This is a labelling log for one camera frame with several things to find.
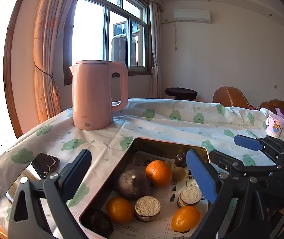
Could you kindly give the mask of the small green-brown round fruit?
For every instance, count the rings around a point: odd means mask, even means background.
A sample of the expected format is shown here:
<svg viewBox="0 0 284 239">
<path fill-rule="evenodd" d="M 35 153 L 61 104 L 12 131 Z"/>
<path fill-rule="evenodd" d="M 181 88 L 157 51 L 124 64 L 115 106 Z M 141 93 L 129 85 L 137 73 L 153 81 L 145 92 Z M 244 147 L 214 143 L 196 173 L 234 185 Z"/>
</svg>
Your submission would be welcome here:
<svg viewBox="0 0 284 239">
<path fill-rule="evenodd" d="M 186 171 L 182 167 L 176 167 L 172 171 L 172 179 L 175 182 L 180 182 L 186 177 Z"/>
</svg>

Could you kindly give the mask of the beige right curtain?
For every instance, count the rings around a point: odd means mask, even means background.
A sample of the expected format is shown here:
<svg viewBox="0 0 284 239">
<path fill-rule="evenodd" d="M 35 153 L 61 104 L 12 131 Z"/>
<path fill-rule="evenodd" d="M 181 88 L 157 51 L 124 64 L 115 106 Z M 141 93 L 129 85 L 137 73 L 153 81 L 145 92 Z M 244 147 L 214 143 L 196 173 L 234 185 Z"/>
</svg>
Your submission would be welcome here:
<svg viewBox="0 0 284 239">
<path fill-rule="evenodd" d="M 153 66 L 151 68 L 152 80 L 150 87 L 150 97 L 161 97 L 161 77 L 160 77 L 160 47 L 161 47 L 161 17 L 164 12 L 161 0 L 149 0 L 150 9 L 150 30 L 152 38 Z"/>
</svg>

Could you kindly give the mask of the beige left curtain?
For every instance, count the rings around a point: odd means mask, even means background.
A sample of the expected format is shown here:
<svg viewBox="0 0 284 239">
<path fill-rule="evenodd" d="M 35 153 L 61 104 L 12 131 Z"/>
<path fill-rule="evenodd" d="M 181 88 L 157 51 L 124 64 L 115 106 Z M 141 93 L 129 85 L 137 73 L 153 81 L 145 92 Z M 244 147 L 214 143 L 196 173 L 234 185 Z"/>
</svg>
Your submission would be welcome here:
<svg viewBox="0 0 284 239">
<path fill-rule="evenodd" d="M 40 123 L 61 113 L 60 93 L 54 81 L 56 42 L 63 34 L 72 0 L 40 0 L 34 27 L 34 91 Z"/>
</svg>

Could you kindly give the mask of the large orange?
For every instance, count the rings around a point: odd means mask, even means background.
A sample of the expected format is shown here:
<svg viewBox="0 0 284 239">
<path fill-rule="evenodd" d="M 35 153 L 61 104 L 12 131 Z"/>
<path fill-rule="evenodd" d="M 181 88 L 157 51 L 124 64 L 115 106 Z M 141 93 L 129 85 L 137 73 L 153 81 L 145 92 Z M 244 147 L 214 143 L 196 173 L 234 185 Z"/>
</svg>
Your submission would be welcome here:
<svg viewBox="0 0 284 239">
<path fill-rule="evenodd" d="M 123 197 L 113 197 L 107 202 L 106 210 L 109 218 L 118 224 L 130 222 L 134 217 L 132 204 Z"/>
</svg>

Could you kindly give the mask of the white air conditioner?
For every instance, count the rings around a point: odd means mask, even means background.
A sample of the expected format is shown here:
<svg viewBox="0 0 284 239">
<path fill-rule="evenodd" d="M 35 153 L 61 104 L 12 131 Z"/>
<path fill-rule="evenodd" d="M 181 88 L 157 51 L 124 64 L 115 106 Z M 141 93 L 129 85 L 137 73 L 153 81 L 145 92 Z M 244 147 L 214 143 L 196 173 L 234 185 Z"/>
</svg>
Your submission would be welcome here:
<svg viewBox="0 0 284 239">
<path fill-rule="evenodd" d="M 174 19 L 184 22 L 211 23 L 209 10 L 201 9 L 174 9 Z"/>
</svg>

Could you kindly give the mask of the brown leather sofa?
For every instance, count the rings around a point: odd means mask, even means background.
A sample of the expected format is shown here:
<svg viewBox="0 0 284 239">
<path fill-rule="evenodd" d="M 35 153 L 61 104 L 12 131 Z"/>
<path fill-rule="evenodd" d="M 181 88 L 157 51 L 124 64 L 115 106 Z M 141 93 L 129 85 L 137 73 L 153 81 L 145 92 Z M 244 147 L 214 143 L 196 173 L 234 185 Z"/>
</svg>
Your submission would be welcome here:
<svg viewBox="0 0 284 239">
<path fill-rule="evenodd" d="M 261 103 L 259 108 L 266 108 L 270 110 L 273 113 L 277 113 L 276 109 L 279 109 L 279 111 L 284 114 L 284 101 L 279 99 L 273 99 L 270 101 L 264 101 Z"/>
</svg>

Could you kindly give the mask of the black round stool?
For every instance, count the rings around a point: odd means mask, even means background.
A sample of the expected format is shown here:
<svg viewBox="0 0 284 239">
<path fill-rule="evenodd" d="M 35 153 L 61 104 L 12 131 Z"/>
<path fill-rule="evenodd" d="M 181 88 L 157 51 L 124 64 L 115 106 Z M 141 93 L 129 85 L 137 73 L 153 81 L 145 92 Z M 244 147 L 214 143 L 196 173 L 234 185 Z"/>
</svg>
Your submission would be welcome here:
<svg viewBox="0 0 284 239">
<path fill-rule="evenodd" d="M 197 98 L 197 92 L 188 88 L 169 87 L 165 90 L 165 94 L 176 100 L 196 100 Z"/>
</svg>

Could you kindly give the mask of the beige curtain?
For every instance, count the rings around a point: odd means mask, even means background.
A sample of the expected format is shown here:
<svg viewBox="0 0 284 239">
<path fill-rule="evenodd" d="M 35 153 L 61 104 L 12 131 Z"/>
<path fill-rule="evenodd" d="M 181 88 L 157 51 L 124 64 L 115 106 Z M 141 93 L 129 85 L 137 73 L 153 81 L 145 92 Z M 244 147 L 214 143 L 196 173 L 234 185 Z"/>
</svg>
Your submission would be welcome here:
<svg viewBox="0 0 284 239">
<path fill-rule="evenodd" d="M 151 68 L 152 80 L 150 87 L 150 97 L 161 97 L 161 77 L 160 77 L 160 47 L 161 47 L 161 17 L 164 12 L 161 0 L 149 0 L 150 9 L 150 30 L 152 38 L 153 66 Z"/>
<path fill-rule="evenodd" d="M 60 93 L 54 81 L 56 42 L 63 34 L 72 0 L 40 0 L 34 27 L 34 91 L 40 123 L 61 113 Z"/>
</svg>

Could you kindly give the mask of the pink electric kettle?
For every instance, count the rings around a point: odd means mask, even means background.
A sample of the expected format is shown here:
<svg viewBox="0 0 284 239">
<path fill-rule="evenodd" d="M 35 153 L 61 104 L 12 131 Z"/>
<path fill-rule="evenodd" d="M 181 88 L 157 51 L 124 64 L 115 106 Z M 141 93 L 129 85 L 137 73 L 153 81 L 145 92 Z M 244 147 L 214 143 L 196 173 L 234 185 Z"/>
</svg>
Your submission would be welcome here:
<svg viewBox="0 0 284 239">
<path fill-rule="evenodd" d="M 128 103 L 128 68 L 122 62 L 78 61 L 72 73 L 73 122 L 75 127 L 98 130 L 113 122 L 112 113 Z M 120 75 L 120 102 L 112 105 L 112 75 Z"/>
</svg>

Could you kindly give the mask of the pink cartoon cup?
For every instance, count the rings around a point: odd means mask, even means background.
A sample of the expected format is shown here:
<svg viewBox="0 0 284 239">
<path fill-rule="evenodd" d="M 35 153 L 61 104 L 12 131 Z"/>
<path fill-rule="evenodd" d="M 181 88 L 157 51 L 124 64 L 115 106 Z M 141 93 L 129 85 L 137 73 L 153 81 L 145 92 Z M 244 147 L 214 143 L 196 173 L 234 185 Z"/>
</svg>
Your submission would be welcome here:
<svg viewBox="0 0 284 239">
<path fill-rule="evenodd" d="M 267 135 L 279 138 L 284 127 L 284 119 L 276 114 L 269 114 L 266 118 L 266 133 Z"/>
</svg>

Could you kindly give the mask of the small oval orange kumquat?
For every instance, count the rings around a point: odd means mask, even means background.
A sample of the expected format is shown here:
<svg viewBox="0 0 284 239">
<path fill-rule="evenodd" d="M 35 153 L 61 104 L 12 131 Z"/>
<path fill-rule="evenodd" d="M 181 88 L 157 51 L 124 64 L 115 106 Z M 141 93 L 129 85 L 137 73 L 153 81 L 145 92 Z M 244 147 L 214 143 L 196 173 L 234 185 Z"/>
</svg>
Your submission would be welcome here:
<svg viewBox="0 0 284 239">
<path fill-rule="evenodd" d="M 195 227 L 200 219 L 200 212 L 194 206 L 180 208 L 171 221 L 171 229 L 176 232 L 186 232 Z"/>
</svg>

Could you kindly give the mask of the dark brown wrinkled fruit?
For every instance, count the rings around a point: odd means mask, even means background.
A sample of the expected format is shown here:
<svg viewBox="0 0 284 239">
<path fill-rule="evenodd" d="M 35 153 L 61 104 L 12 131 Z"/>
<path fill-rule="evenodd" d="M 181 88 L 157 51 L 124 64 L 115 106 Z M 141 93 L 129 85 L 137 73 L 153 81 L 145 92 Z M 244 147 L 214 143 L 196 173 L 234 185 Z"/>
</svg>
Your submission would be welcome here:
<svg viewBox="0 0 284 239">
<path fill-rule="evenodd" d="M 186 152 L 178 154 L 175 157 L 174 164 L 176 167 L 186 168 Z"/>
</svg>

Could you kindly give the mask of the sliding glass window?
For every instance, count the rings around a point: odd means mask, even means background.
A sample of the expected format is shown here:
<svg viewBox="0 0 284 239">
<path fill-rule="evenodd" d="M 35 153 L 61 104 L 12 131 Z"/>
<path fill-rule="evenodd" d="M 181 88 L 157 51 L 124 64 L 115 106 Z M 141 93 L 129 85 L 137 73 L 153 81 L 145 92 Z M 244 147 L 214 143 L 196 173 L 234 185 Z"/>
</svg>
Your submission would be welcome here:
<svg viewBox="0 0 284 239">
<path fill-rule="evenodd" d="M 149 0 L 73 0 L 63 41 L 63 78 L 77 61 L 122 62 L 130 75 L 150 74 Z"/>
</svg>

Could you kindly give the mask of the black smartphone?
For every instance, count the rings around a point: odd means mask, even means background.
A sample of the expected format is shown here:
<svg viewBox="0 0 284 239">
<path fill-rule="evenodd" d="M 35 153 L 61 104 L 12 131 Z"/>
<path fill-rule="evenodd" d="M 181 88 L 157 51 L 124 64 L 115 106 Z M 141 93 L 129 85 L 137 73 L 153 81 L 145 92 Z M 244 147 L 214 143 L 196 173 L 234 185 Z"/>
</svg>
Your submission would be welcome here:
<svg viewBox="0 0 284 239">
<path fill-rule="evenodd" d="M 49 174 L 56 170 L 59 163 L 59 158 L 46 154 L 45 152 L 39 153 L 9 187 L 6 192 L 6 198 L 13 203 L 17 187 L 23 177 L 26 177 L 30 181 L 44 180 Z"/>
</svg>

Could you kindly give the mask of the white green-cloud tablecloth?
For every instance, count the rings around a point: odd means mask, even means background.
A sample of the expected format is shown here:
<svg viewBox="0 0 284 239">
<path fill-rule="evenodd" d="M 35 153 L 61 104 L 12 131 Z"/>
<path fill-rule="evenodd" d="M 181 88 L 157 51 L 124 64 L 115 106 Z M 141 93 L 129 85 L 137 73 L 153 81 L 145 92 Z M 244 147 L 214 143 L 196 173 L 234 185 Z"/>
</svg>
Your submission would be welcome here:
<svg viewBox="0 0 284 239">
<path fill-rule="evenodd" d="M 272 160 L 261 151 L 236 145 L 234 137 L 243 135 L 254 139 L 265 138 L 266 118 L 269 114 L 267 110 L 253 111 L 217 103 L 130 99 L 123 110 L 113 114 L 113 122 L 109 126 L 86 131 L 75 127 L 73 110 L 65 110 L 30 130 L 0 156 L 0 224 L 8 233 L 13 203 L 6 198 L 6 192 L 41 152 L 60 159 L 53 173 L 60 173 L 81 150 L 88 149 L 91 152 L 89 170 L 74 197 L 67 201 L 70 212 L 84 231 L 80 215 L 124 156 L 126 150 L 122 147 L 123 143 L 130 144 L 136 138 L 143 138 L 199 146 L 207 149 L 208 158 L 210 151 L 217 150 L 245 165 L 268 166 L 273 164 Z M 278 139 L 284 141 L 284 129 Z M 205 162 L 214 167 L 217 173 L 229 175 L 210 159 Z M 47 200 L 40 201 L 54 237 L 61 235 Z"/>
</svg>

